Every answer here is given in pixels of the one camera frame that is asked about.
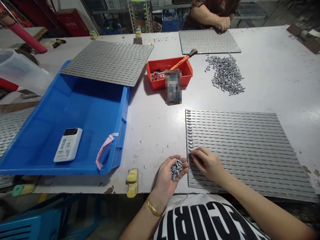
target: person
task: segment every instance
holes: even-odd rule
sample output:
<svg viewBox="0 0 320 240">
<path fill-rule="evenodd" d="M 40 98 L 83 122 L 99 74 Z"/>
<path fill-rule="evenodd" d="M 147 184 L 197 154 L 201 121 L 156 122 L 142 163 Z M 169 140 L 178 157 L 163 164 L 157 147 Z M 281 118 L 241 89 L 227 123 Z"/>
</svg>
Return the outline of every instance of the person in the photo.
<svg viewBox="0 0 320 240">
<path fill-rule="evenodd" d="M 183 30 L 217 28 L 225 32 L 239 3 L 240 0 L 193 0 Z"/>
<path fill-rule="evenodd" d="M 313 229 L 228 173 L 216 154 L 204 147 L 190 154 L 201 173 L 232 194 L 271 239 L 316 239 Z M 219 195 L 173 196 L 189 171 L 187 159 L 180 157 L 171 156 L 161 164 L 154 189 L 120 240 L 269 239 Z M 176 159 L 184 164 L 173 182 L 171 166 Z"/>
</svg>

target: pink paper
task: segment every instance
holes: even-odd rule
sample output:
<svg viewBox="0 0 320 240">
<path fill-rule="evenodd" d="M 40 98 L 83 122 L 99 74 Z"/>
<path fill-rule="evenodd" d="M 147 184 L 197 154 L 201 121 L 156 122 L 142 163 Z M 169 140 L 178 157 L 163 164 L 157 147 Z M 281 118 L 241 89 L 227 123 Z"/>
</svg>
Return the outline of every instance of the pink paper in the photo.
<svg viewBox="0 0 320 240">
<path fill-rule="evenodd" d="M 99 168 L 99 170 L 101 170 L 101 168 L 102 168 L 101 156 L 107 150 L 107 148 L 111 145 L 113 140 L 114 140 L 114 137 L 112 135 L 109 135 L 109 137 L 103 143 L 103 145 L 101 146 L 101 148 L 100 148 L 100 150 L 98 152 L 97 159 L 96 159 L 96 164 L 97 164 L 97 167 Z"/>
</svg>

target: green object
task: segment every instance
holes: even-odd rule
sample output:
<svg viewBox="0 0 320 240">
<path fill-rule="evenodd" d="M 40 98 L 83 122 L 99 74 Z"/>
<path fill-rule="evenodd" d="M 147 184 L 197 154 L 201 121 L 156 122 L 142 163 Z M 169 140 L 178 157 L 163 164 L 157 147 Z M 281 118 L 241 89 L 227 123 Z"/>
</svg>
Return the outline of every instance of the green object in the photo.
<svg viewBox="0 0 320 240">
<path fill-rule="evenodd" d="M 12 190 L 12 196 L 14 197 L 19 196 L 22 190 L 23 190 L 23 185 L 16 185 Z"/>
</svg>

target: blue chair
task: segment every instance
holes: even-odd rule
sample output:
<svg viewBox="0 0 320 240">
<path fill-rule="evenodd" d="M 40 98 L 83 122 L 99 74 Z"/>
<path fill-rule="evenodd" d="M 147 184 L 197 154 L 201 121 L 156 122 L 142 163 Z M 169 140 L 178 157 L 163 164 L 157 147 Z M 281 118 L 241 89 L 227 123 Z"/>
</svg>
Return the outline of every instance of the blue chair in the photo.
<svg viewBox="0 0 320 240">
<path fill-rule="evenodd" d="M 25 212 L 0 223 L 0 239 L 55 240 L 75 238 L 86 239 L 101 222 L 101 194 L 95 195 L 94 218 L 90 226 L 69 231 L 68 220 L 71 206 L 84 194 L 59 194 Z"/>
</svg>

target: gold bracelet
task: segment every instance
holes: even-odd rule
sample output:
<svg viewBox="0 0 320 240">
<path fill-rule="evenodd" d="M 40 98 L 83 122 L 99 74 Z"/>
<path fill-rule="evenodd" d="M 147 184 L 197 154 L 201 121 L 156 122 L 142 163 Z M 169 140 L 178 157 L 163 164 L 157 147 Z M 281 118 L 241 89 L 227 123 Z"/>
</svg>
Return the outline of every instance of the gold bracelet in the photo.
<svg viewBox="0 0 320 240">
<path fill-rule="evenodd" d="M 152 205 L 151 203 L 149 202 L 149 200 L 147 199 L 147 204 L 148 204 L 148 207 L 149 209 L 151 210 L 152 214 L 157 216 L 157 217 L 161 217 L 162 216 L 162 213 L 161 212 L 158 212 Z"/>
</svg>

